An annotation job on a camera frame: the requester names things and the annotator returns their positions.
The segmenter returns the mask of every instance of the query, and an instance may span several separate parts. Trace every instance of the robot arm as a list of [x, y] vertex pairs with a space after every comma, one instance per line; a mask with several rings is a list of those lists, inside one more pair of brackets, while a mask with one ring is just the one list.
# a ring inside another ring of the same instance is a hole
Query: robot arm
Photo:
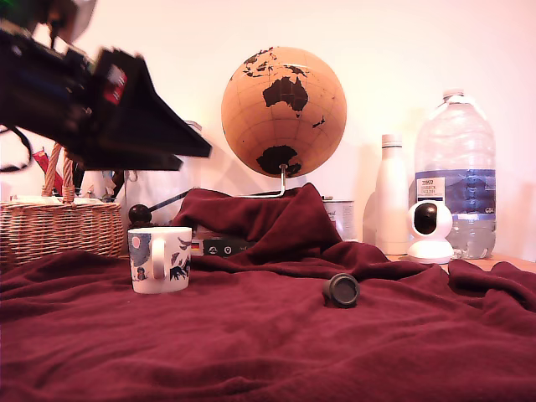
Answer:
[[95, 0], [0, 0], [0, 124], [63, 145], [84, 170], [178, 170], [211, 146], [157, 95], [145, 60], [102, 49], [93, 64], [31, 37], [37, 23], [70, 43]]

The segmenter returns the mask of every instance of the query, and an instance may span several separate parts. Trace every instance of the mug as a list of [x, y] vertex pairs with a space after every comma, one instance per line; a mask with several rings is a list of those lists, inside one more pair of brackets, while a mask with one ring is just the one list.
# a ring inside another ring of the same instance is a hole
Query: mug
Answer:
[[136, 293], [181, 291], [188, 286], [192, 229], [152, 227], [128, 231], [132, 287]]

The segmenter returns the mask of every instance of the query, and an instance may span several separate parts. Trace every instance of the white water bottle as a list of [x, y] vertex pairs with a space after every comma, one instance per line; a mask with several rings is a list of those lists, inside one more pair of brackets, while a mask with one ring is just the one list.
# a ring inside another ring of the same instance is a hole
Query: white water bottle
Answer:
[[402, 140], [395, 134], [385, 134], [376, 180], [376, 246], [386, 255], [408, 251], [408, 196]]

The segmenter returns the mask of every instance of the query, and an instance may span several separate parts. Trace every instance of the water bottle label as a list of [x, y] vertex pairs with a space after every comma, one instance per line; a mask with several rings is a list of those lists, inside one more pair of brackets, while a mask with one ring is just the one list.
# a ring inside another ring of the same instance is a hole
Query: water bottle label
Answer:
[[455, 169], [415, 174], [417, 201], [445, 201], [454, 220], [495, 220], [495, 170]]

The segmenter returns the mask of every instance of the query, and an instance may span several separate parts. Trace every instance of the white security camera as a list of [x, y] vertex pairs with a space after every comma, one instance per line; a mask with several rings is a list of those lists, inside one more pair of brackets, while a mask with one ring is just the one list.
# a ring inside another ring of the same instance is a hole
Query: white security camera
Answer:
[[419, 201], [408, 213], [410, 233], [414, 239], [408, 249], [412, 261], [423, 264], [446, 264], [454, 251], [445, 237], [452, 229], [451, 211], [441, 201]]

